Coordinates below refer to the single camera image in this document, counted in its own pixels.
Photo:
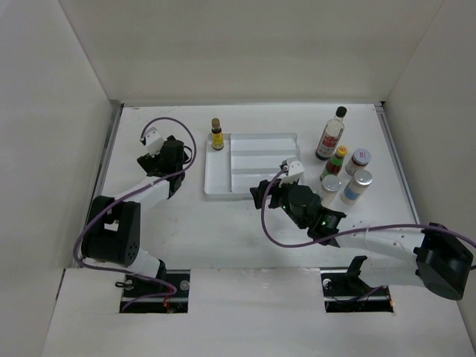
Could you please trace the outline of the small yellow-label bottle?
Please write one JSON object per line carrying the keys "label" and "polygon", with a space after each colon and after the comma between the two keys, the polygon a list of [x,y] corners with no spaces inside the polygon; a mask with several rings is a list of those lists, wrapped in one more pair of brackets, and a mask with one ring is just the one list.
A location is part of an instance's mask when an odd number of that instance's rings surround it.
{"label": "small yellow-label bottle", "polygon": [[220,151],[224,148],[224,139],[222,134],[222,127],[218,118],[211,120],[211,137],[212,147],[214,150]]}

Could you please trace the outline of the blue-label shaker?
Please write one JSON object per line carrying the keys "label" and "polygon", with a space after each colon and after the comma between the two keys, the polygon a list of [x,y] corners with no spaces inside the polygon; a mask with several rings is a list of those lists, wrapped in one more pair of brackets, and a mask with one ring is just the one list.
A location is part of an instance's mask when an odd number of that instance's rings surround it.
{"label": "blue-label shaker", "polygon": [[335,175],[325,176],[321,180],[321,186],[318,189],[318,195],[321,198],[321,204],[328,207],[341,189],[341,181]]}
{"label": "blue-label shaker", "polygon": [[354,205],[372,183],[373,176],[369,171],[356,170],[341,193],[341,201],[347,205]]}

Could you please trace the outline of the green-label chili sauce bottle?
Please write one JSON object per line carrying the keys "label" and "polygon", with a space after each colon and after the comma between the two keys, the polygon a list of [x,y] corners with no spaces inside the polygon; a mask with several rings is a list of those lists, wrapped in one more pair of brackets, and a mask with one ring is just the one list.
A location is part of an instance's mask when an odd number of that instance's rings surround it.
{"label": "green-label chili sauce bottle", "polygon": [[338,146],[332,157],[327,161],[320,180],[323,181],[329,175],[337,176],[341,171],[345,156],[347,155],[347,148],[345,146]]}

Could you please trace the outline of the tall soy sauce bottle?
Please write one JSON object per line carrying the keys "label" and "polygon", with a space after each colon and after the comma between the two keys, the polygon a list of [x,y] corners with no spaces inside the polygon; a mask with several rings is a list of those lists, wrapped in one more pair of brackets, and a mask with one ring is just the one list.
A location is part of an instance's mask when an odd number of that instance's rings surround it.
{"label": "tall soy sauce bottle", "polygon": [[315,151],[315,156],[319,160],[328,160],[336,150],[344,133],[344,117],[346,114],[347,108],[339,106],[336,109],[335,116],[327,121]]}

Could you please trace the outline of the red-label sauce jar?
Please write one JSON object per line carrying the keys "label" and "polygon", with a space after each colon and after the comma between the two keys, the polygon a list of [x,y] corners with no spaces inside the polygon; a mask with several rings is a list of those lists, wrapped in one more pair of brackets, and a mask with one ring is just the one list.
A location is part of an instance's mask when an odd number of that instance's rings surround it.
{"label": "red-label sauce jar", "polygon": [[364,148],[358,148],[353,152],[350,160],[347,162],[345,170],[347,174],[352,176],[355,171],[364,169],[370,163],[370,160],[370,151]]}

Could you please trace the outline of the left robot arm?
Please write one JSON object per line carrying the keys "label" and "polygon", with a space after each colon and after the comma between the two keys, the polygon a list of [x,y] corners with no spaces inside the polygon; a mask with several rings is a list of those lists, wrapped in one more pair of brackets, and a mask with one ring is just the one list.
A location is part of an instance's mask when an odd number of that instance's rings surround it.
{"label": "left robot arm", "polygon": [[190,161],[188,147],[174,136],[159,138],[158,151],[137,159],[145,179],[118,197],[98,196],[93,200],[88,221],[94,224],[81,239],[84,257],[109,263],[114,269],[143,276],[141,287],[156,297],[167,287],[165,263],[141,248],[143,214],[170,199],[185,178],[183,166]]}

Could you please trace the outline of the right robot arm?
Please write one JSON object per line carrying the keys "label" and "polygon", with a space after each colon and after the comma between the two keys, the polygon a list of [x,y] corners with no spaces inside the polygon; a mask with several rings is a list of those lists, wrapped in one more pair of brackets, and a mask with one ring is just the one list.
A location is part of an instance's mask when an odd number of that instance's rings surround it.
{"label": "right robot arm", "polygon": [[443,225],[372,225],[357,222],[348,231],[338,228],[346,214],[321,204],[321,198],[298,183],[261,181],[250,189],[255,208],[281,209],[296,226],[305,230],[311,245],[359,249],[345,272],[345,286],[353,294],[370,287],[419,286],[447,300],[463,298],[473,270],[469,238]]}

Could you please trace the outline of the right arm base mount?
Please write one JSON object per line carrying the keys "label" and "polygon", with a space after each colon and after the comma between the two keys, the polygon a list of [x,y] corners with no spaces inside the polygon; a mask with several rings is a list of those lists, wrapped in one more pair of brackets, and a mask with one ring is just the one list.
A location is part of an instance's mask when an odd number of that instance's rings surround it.
{"label": "right arm base mount", "polygon": [[371,287],[361,278],[366,256],[354,257],[347,268],[323,268],[321,286],[328,313],[389,312],[393,302],[387,286]]}

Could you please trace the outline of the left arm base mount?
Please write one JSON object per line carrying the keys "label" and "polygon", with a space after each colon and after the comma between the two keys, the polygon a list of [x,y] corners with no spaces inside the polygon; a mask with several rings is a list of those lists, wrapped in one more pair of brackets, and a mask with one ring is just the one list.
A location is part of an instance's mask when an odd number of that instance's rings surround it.
{"label": "left arm base mount", "polygon": [[117,281],[115,287],[121,290],[120,313],[125,314],[184,314],[188,312],[190,293],[190,270],[169,270],[164,278],[176,288],[173,295],[165,295],[173,290],[167,286],[139,280],[127,275]]}

